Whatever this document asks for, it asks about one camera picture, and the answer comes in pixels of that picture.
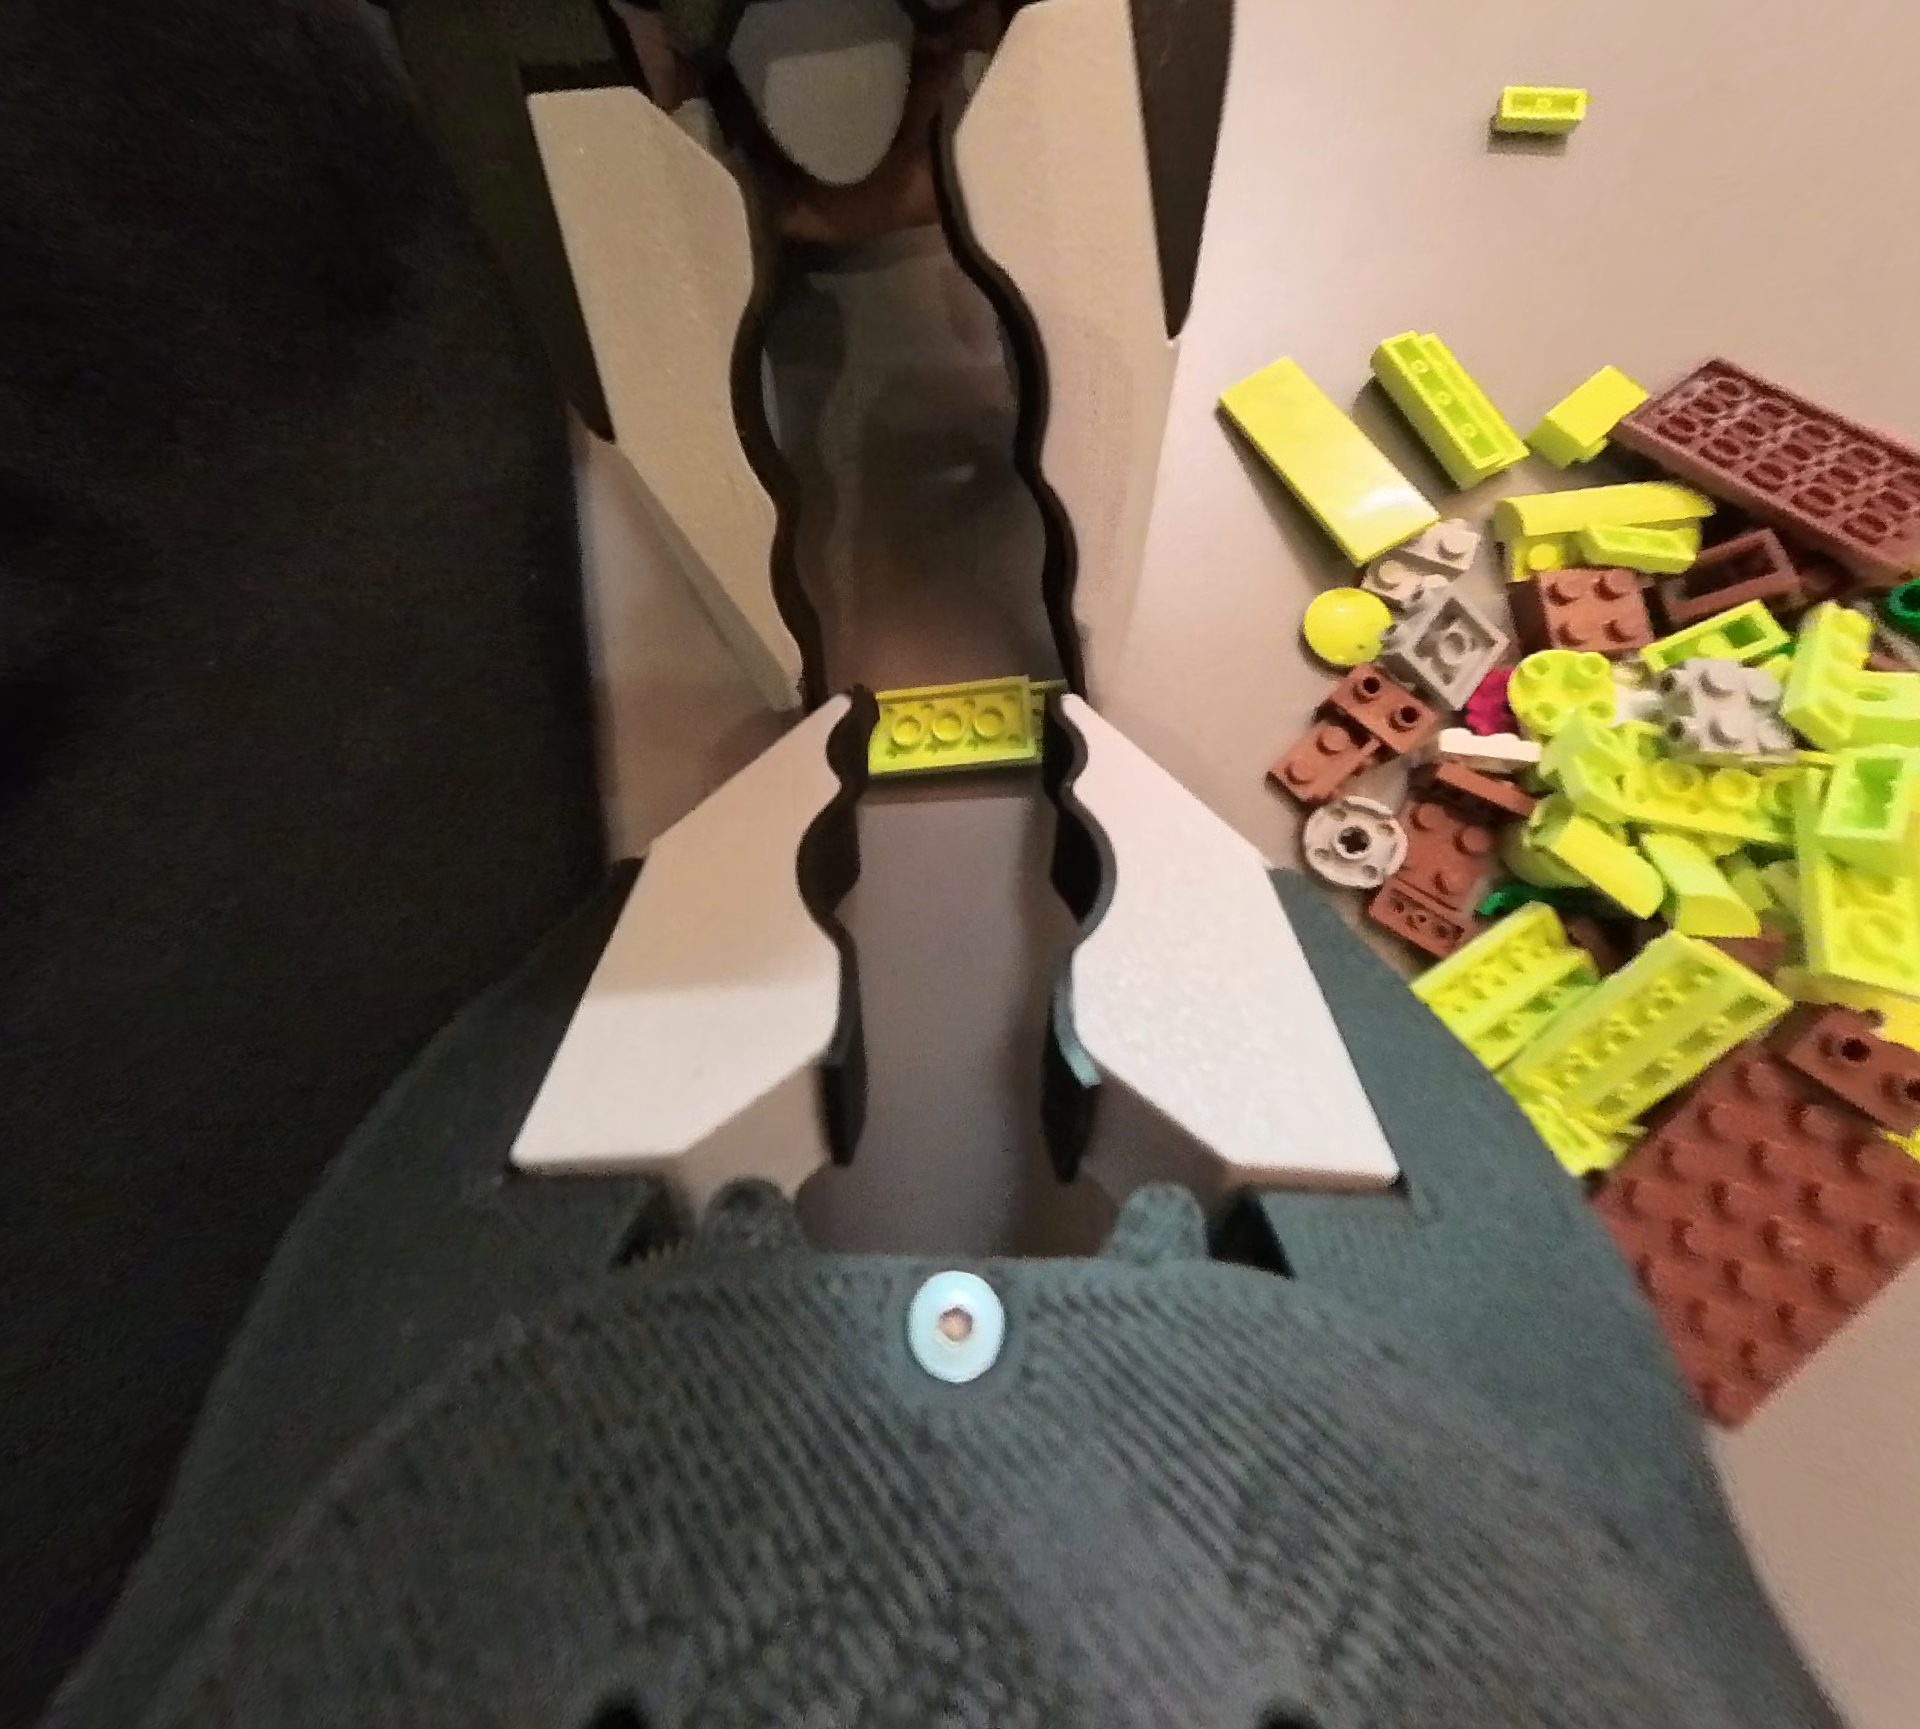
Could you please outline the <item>pile of toy bricks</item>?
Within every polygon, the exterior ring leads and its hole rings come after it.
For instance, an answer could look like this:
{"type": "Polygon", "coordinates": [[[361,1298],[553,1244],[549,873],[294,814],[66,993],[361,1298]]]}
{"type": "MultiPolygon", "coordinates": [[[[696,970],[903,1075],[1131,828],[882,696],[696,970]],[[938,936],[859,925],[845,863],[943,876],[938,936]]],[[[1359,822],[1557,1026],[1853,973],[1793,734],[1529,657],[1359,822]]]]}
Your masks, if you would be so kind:
{"type": "Polygon", "coordinates": [[[1525,432],[1432,333],[1373,380],[1457,494],[1557,477],[1446,515],[1297,364],[1219,398],[1354,567],[1264,779],[1743,1426],[1916,1264],[1916,580],[1615,447],[1615,366],[1525,432]]]}

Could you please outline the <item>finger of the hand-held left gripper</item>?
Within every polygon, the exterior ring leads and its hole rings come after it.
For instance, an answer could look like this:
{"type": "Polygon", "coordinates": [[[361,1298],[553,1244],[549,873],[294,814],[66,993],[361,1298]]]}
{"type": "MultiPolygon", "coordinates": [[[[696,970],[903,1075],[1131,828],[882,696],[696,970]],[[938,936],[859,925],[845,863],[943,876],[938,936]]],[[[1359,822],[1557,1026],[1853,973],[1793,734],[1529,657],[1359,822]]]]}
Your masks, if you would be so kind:
{"type": "Polygon", "coordinates": [[[542,93],[532,142],[607,398],[607,440],[718,638],[795,715],[819,698],[795,481],[765,409],[765,279],[740,172],[644,93],[542,93]]]}
{"type": "Polygon", "coordinates": [[[1076,696],[1128,649],[1180,366],[1131,0],[1034,0],[938,117],[949,248],[997,313],[1043,612],[1076,696]]]}

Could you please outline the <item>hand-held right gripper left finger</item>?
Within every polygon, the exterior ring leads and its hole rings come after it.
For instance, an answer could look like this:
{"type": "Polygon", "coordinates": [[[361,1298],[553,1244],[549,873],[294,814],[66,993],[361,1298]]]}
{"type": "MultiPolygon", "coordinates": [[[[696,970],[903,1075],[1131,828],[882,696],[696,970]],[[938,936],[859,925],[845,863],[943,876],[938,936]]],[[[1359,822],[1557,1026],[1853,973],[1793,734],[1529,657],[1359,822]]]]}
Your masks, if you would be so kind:
{"type": "Polygon", "coordinates": [[[741,1177],[799,1193],[849,1164],[870,1069],[840,907],[875,726],[875,692],[831,696],[651,846],[513,1168],[660,1177],[700,1210],[741,1177]]]}

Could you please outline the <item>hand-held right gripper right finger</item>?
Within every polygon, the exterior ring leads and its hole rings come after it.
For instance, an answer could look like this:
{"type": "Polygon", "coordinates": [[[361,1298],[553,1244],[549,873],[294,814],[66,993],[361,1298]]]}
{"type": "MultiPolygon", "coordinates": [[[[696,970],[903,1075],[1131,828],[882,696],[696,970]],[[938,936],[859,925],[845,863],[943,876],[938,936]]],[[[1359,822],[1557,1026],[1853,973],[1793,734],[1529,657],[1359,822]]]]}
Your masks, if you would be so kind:
{"type": "Polygon", "coordinates": [[[1047,876],[1076,936],[1038,1123],[1063,1184],[1380,1193],[1398,1177],[1267,856],[1081,696],[1043,715],[1047,876]]]}

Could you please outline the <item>lime green plates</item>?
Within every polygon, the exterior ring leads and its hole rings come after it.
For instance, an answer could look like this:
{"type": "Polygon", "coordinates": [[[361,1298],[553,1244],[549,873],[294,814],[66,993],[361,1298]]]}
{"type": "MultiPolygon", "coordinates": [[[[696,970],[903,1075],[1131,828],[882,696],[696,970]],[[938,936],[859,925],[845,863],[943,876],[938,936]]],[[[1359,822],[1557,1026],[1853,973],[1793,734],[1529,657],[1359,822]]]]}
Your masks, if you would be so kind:
{"type": "Polygon", "coordinates": [[[1018,773],[1043,759],[1043,715],[1063,679],[997,674],[876,692],[875,779],[1018,773]]]}

